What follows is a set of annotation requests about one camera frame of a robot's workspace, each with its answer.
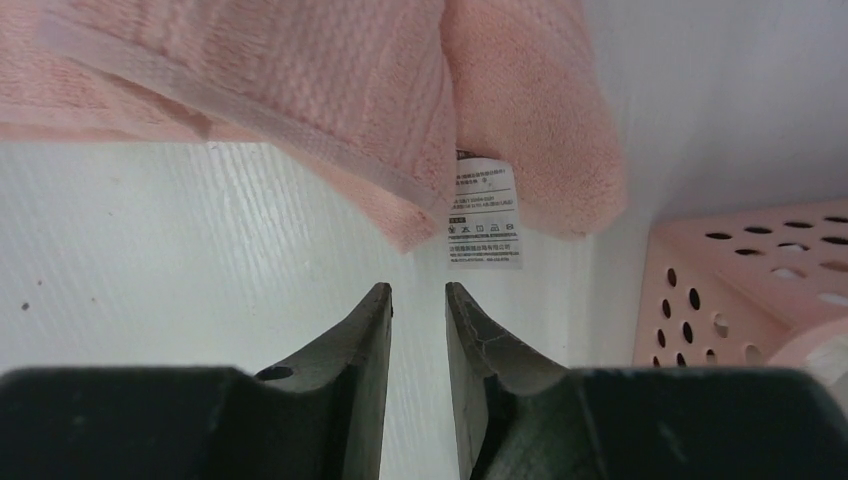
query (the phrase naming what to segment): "pink basket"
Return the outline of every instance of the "pink basket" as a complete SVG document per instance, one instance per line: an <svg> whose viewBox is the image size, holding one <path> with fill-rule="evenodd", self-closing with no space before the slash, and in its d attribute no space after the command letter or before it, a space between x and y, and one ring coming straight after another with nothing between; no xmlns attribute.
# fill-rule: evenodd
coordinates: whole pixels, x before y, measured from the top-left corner
<svg viewBox="0 0 848 480"><path fill-rule="evenodd" d="M848 200L651 232L633 363L800 367L848 333Z"/></svg>

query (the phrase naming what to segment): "white label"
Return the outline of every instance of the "white label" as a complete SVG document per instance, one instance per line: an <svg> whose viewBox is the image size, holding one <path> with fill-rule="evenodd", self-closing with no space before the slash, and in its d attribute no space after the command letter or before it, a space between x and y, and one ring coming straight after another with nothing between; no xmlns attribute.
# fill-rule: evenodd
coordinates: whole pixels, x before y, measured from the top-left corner
<svg viewBox="0 0 848 480"><path fill-rule="evenodd" d="M456 200L448 223L450 268L521 268L515 177L491 158L457 162Z"/></svg>

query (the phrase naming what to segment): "folded towel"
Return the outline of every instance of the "folded towel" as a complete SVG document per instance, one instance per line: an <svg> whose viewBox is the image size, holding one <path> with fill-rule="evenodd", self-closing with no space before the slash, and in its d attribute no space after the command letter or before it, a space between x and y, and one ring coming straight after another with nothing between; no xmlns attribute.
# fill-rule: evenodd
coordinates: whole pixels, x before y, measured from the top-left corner
<svg viewBox="0 0 848 480"><path fill-rule="evenodd" d="M208 137L225 119L353 200L401 250L453 199L443 0L52 0L38 41Z"/></svg>
<svg viewBox="0 0 848 480"><path fill-rule="evenodd" d="M441 28L458 148L513 166L526 226L606 227L625 205L624 167L580 1L449 0Z"/></svg>

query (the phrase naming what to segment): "oval hole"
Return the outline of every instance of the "oval hole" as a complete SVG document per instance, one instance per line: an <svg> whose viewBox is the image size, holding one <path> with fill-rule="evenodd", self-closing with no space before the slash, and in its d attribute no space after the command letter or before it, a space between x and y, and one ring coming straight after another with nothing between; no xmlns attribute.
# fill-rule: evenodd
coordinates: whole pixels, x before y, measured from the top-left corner
<svg viewBox="0 0 848 480"><path fill-rule="evenodd" d="M689 289L689 305L692 305L695 310L701 309L701 296L694 288Z"/></svg>
<svg viewBox="0 0 848 480"><path fill-rule="evenodd" d="M848 297L838 293L820 293L819 300L832 303L833 305L839 305L840 307L848 307Z"/></svg>
<svg viewBox="0 0 848 480"><path fill-rule="evenodd" d="M798 280L801 278L807 278L807 275L804 272L796 270L794 268L779 267L772 270L771 273L776 277L783 278L786 280Z"/></svg>
<svg viewBox="0 0 848 480"><path fill-rule="evenodd" d="M282 380L294 375L294 370L284 365L273 365L256 374L257 380Z"/></svg>
<svg viewBox="0 0 848 480"><path fill-rule="evenodd" d="M786 222L786 223L784 223L784 225L786 225L787 227L791 227L791 228L813 228L813 224L807 223L807 222L793 221L793 222Z"/></svg>
<svg viewBox="0 0 848 480"><path fill-rule="evenodd" d="M771 230L766 227L748 227L745 231L748 233L756 233L757 235L766 235L771 233Z"/></svg>
<svg viewBox="0 0 848 480"><path fill-rule="evenodd" d="M823 242L832 243L834 245L848 245L848 238L842 237L824 237Z"/></svg>
<svg viewBox="0 0 848 480"><path fill-rule="evenodd" d="M810 247L804 245L803 243L791 243L791 242L781 243L780 245L778 245L778 247L780 247L783 250L786 250L788 252L806 252L807 250L810 249Z"/></svg>
<svg viewBox="0 0 848 480"><path fill-rule="evenodd" d="M687 343L692 343L695 335L692 333L692 326L689 325L689 322L683 322L683 339L686 340Z"/></svg>
<svg viewBox="0 0 848 480"><path fill-rule="evenodd" d="M831 260L819 264L822 268L833 270L834 272L848 273L848 263L839 260Z"/></svg>
<svg viewBox="0 0 848 480"><path fill-rule="evenodd" d="M713 328L715 328L716 334L721 338L727 338L730 335L730 324L720 313L713 318Z"/></svg>
<svg viewBox="0 0 848 480"><path fill-rule="evenodd" d="M748 365L762 365L763 352L756 345L748 345L745 347L745 363Z"/></svg>
<svg viewBox="0 0 848 480"><path fill-rule="evenodd" d="M736 250L736 253L743 257L763 255L763 252L754 250L753 248L740 248L739 250Z"/></svg>

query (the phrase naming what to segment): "pink towel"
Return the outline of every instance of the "pink towel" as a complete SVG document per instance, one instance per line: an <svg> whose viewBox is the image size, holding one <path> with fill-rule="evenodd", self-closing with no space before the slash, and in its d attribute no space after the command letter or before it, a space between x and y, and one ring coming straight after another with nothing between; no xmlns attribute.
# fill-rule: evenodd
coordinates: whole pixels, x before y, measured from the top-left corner
<svg viewBox="0 0 848 480"><path fill-rule="evenodd" d="M579 0L449 0L457 146L509 162L521 221L559 237L606 227L625 206L615 128L595 79Z"/></svg>
<svg viewBox="0 0 848 480"><path fill-rule="evenodd" d="M0 136L270 141L406 251L444 228L458 119L531 226L604 226L622 169L579 4L450 1L440 32L444 0L0 0Z"/></svg>

